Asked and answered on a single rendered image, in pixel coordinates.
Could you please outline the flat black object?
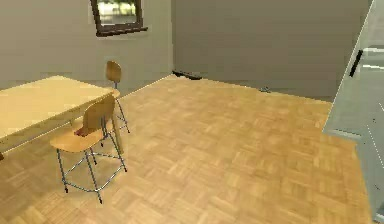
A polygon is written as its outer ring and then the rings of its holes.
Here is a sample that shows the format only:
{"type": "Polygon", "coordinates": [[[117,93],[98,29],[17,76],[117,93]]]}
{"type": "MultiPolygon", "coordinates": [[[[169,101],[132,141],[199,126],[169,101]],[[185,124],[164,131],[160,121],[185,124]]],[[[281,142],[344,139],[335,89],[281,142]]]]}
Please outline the flat black object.
{"type": "Polygon", "coordinates": [[[201,80],[202,79],[201,76],[193,75],[192,73],[188,73],[188,72],[172,70],[172,74],[174,74],[177,77],[183,76],[183,77],[186,77],[186,78],[188,78],[190,80],[201,80]]]}

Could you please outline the wooden chair with metal legs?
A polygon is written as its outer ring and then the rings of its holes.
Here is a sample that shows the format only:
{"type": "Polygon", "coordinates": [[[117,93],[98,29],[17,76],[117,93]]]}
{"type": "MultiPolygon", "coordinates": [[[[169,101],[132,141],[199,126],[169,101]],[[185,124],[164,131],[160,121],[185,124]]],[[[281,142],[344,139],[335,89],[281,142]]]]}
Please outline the wooden chair with metal legs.
{"type": "Polygon", "coordinates": [[[85,110],[84,115],[82,116],[82,123],[78,128],[65,125],[65,132],[50,141],[50,145],[56,150],[56,157],[60,170],[60,178],[66,193],[69,192],[68,187],[71,186],[87,193],[95,193],[99,202],[103,203],[101,191],[109,185],[109,183],[120,170],[127,171],[127,166],[122,157],[122,152],[117,144],[117,138],[113,137],[112,130],[108,129],[108,122],[115,122],[115,103],[115,98],[112,95],[100,99],[85,110]],[[116,150],[116,155],[103,154],[93,150],[93,147],[97,143],[106,138],[111,139],[116,150]],[[63,152],[83,153],[83,156],[69,170],[65,171],[63,159],[61,156],[63,152]],[[95,172],[93,171],[93,167],[91,165],[91,163],[97,164],[97,156],[117,159],[120,162],[118,168],[102,185],[97,183],[95,172]],[[83,161],[86,161],[87,163],[87,167],[93,182],[93,187],[91,189],[84,188],[75,183],[72,183],[67,178],[67,175],[75,170],[79,165],[81,165],[83,161]]]}
{"type": "Polygon", "coordinates": [[[121,82],[121,77],[122,77],[121,66],[117,62],[109,60],[106,63],[105,75],[106,75],[106,78],[113,83],[113,86],[111,87],[111,89],[113,90],[113,96],[115,97],[120,110],[120,115],[118,116],[118,118],[124,122],[124,127],[126,128],[127,132],[130,132],[128,127],[128,121],[125,117],[123,108],[119,101],[119,97],[121,93],[118,90],[118,84],[121,82]]]}

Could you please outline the dark framed window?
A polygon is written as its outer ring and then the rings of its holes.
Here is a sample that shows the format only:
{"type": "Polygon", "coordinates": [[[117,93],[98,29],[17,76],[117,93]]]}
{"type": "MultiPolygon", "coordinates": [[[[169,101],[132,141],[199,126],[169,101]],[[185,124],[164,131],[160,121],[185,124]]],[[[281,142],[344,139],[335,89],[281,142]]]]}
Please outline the dark framed window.
{"type": "Polygon", "coordinates": [[[97,37],[147,31],[142,0],[90,0],[97,37]]]}

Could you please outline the light wooden table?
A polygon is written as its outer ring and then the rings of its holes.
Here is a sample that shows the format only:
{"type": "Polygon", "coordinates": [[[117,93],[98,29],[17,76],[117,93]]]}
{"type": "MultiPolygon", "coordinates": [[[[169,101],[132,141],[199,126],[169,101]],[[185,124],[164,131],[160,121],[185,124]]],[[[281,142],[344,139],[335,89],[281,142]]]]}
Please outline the light wooden table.
{"type": "Polygon", "coordinates": [[[64,76],[0,90],[0,161],[6,152],[77,119],[112,93],[64,76]]]}

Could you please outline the pale grey room door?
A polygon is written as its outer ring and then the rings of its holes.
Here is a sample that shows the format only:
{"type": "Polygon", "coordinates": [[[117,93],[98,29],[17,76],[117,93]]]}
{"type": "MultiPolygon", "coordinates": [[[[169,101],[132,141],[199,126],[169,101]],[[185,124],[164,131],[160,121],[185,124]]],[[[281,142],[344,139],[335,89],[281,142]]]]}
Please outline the pale grey room door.
{"type": "Polygon", "coordinates": [[[357,143],[371,218],[384,223],[384,0],[370,4],[323,131],[357,143]]]}

